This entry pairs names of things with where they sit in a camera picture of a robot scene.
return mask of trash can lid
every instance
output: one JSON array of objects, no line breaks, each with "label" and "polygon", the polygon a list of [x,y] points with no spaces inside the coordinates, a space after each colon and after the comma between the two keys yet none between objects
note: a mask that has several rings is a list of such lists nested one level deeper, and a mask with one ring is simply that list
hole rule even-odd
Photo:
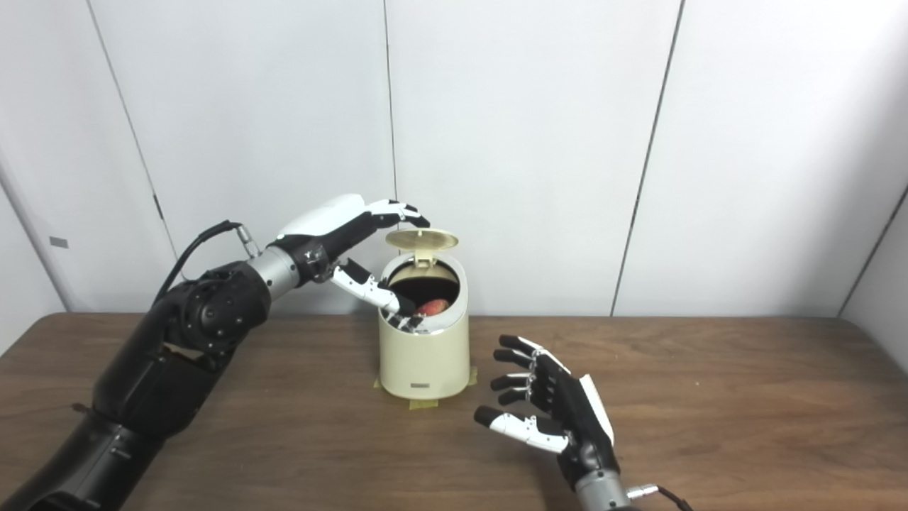
[{"label": "trash can lid", "polygon": [[457,246],[458,239],[441,229],[401,229],[385,236],[389,245],[407,252],[431,253]]}]

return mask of wall seam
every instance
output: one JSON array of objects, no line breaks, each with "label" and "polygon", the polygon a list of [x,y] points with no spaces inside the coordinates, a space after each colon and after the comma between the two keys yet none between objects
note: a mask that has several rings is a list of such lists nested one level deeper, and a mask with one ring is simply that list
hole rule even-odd
[{"label": "wall seam", "polygon": [[39,241],[38,234],[28,222],[27,216],[25,215],[25,208],[22,204],[19,203],[17,197],[13,193],[12,184],[7,180],[6,174],[2,167],[0,167],[0,190],[2,190],[0,191],[0,193],[6,196],[6,200],[9,201],[10,206],[13,208],[13,213],[15,214],[16,219],[19,221],[19,225],[22,226],[22,230],[25,231],[25,236],[28,238],[29,243],[32,245],[32,250],[38,257],[38,261],[41,263],[41,267],[44,269],[44,273],[47,274],[47,278],[51,281],[51,286],[54,288],[54,292],[57,294],[57,297],[60,298],[60,303],[63,304],[63,309],[66,312],[73,312],[73,306],[70,303],[70,299],[66,295],[66,293],[64,293],[63,286],[60,284],[60,277],[56,274],[53,266],[50,264],[50,261],[47,260],[47,256],[44,255],[44,252],[41,250],[41,243]]},{"label": "wall seam", "polygon": [[98,43],[101,44],[101,51],[104,53],[104,61],[107,63],[107,70],[110,72],[111,78],[113,79],[113,86],[116,88],[116,94],[120,98],[120,106],[123,108],[123,114],[126,116],[126,124],[129,125],[129,132],[133,137],[135,150],[139,155],[139,161],[141,162],[142,169],[145,172],[145,180],[148,182],[148,187],[152,191],[152,201],[154,204],[155,212],[157,213],[158,217],[161,218],[161,223],[164,227],[164,233],[167,234],[167,241],[170,244],[171,252],[173,253],[173,259],[176,260],[176,245],[173,243],[173,237],[171,236],[170,227],[167,226],[167,220],[164,219],[163,210],[161,209],[160,201],[158,200],[158,194],[154,189],[152,174],[151,172],[149,172],[148,164],[145,162],[145,153],[142,150],[142,144],[139,143],[139,136],[135,133],[133,117],[129,113],[129,108],[126,106],[126,98],[123,96],[123,89],[120,87],[120,80],[117,78],[116,72],[114,71],[114,62],[111,60],[110,53],[108,53],[107,51],[107,43],[104,41],[104,35],[101,33],[101,26],[98,24],[98,18],[94,14],[94,6],[92,5],[92,0],[85,0],[85,5],[87,5],[88,13],[92,17],[94,33],[98,37]]},{"label": "wall seam", "polygon": [[880,244],[883,242],[883,239],[886,237],[886,233],[889,232],[889,227],[892,226],[895,217],[899,214],[899,211],[902,209],[902,204],[904,204],[905,197],[908,195],[908,185],[902,191],[902,196],[899,197],[898,202],[895,203],[895,208],[893,212],[889,215],[889,219],[886,221],[886,225],[883,226],[883,229],[880,231],[880,235],[876,238],[876,243],[873,244],[873,248],[870,250],[870,254],[867,255],[867,259],[864,261],[864,265],[861,266],[861,271],[858,272],[857,277],[854,280],[854,283],[851,286],[851,289],[848,290],[848,295],[845,296],[845,300],[842,302],[842,306],[839,307],[839,313],[835,317],[842,317],[842,314],[845,312],[845,308],[848,306],[848,302],[851,301],[854,291],[861,284],[861,280],[864,278],[864,274],[867,273],[867,268],[870,267],[873,258],[876,256],[876,252],[880,249]]},{"label": "wall seam", "polygon": [[666,84],[668,83],[668,73],[672,68],[672,58],[675,56],[675,46],[677,44],[678,32],[681,28],[681,18],[684,14],[684,5],[686,0],[681,0],[678,5],[677,19],[675,20],[675,31],[672,33],[672,43],[668,47],[668,58],[666,59],[666,71],[662,75],[662,86],[659,88],[659,99],[656,101],[656,113],[653,115],[653,126],[649,131],[649,142],[646,145],[646,157],[643,159],[643,171],[640,173],[640,183],[637,185],[637,199],[634,201],[634,211],[630,216],[630,225],[627,228],[627,240],[625,241],[624,254],[621,256],[621,267],[618,269],[618,279],[615,282],[615,294],[612,296],[612,306],[609,316],[615,315],[615,308],[618,303],[618,293],[621,289],[621,280],[624,278],[625,264],[627,263],[627,252],[630,249],[631,237],[634,234],[634,225],[637,221],[637,210],[640,207],[640,196],[643,195],[643,185],[646,181],[646,171],[649,168],[649,157],[653,152],[653,141],[656,139],[656,129],[659,125],[659,114],[662,112],[662,100],[666,95]]},{"label": "wall seam", "polygon": [[394,200],[400,200],[398,198],[397,188],[397,146],[394,140],[394,101],[391,92],[391,50],[388,38],[388,0],[382,0],[381,8],[385,20],[385,69],[388,76],[388,117],[391,128],[391,169],[394,174]]}]

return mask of cream trash can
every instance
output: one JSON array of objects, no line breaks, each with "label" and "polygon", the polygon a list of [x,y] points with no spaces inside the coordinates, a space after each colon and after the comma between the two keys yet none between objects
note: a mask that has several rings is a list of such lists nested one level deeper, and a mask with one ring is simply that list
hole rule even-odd
[{"label": "cream trash can", "polygon": [[438,229],[404,229],[385,239],[404,253],[385,266],[381,282],[417,308],[440,298],[449,307],[424,317],[379,310],[381,385],[406,399],[454,396],[469,381],[467,277],[456,259],[439,251],[458,239]]}]

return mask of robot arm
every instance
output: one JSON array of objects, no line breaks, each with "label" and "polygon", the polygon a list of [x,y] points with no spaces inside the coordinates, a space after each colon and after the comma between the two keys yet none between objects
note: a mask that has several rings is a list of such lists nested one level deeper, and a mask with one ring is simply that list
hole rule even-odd
[{"label": "robot arm", "polygon": [[615,432],[589,375],[575,378],[544,347],[523,337],[501,336],[493,356],[528,369],[500,376],[492,390],[505,390],[498,403],[529,401],[548,417],[522,416],[480,406],[475,420],[492,431],[529,446],[557,454],[561,474],[584,511],[637,511],[631,501],[656,492],[675,501],[682,511],[690,505],[664,488],[644,485],[625,489],[615,456]]},{"label": "robot arm", "polygon": [[[359,195],[342,195],[291,222],[263,251],[240,224],[205,231],[98,378],[79,426],[0,511],[119,509],[166,440],[195,418],[236,349],[267,320],[271,303],[295,287],[331,280],[386,310],[408,311],[412,304],[375,285],[364,268],[339,264],[348,249],[401,221],[429,225],[412,206],[366,205]],[[231,229],[250,259],[170,288],[196,246]]]}]

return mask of black cable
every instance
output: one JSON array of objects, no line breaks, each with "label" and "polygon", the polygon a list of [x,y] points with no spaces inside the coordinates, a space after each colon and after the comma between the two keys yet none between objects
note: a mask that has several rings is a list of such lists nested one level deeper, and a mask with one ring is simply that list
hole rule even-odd
[{"label": "black cable", "polygon": [[227,231],[231,231],[241,225],[242,224],[240,224],[238,222],[231,222],[230,220],[224,220],[223,222],[220,222],[218,225],[212,225],[211,227],[208,227],[207,229],[202,231],[198,236],[196,236],[195,239],[192,241],[192,243],[190,243],[189,246],[186,247],[186,250],[183,250],[183,253],[180,255],[180,258],[176,260],[176,263],[173,265],[173,269],[171,269],[171,273],[167,276],[167,278],[164,279],[164,283],[161,284],[161,289],[158,290],[157,296],[154,297],[153,303],[156,304],[156,303],[160,302],[161,299],[164,298],[164,295],[166,295],[167,292],[170,291],[170,288],[173,285],[173,281],[176,279],[176,276],[180,274],[181,270],[183,270],[183,265],[186,264],[186,261],[189,260],[189,256],[192,255],[192,252],[195,252],[195,249],[198,248],[199,245],[201,245],[202,243],[205,243],[206,241],[212,239],[213,237],[215,237],[219,234],[223,234],[223,233],[226,233]]},{"label": "black cable", "polygon": [[672,492],[666,490],[662,486],[657,486],[659,488],[659,493],[666,496],[668,500],[671,500],[675,503],[675,506],[678,506],[678,509],[681,511],[694,511],[694,508],[691,507],[687,501],[680,496],[673,494]]}]

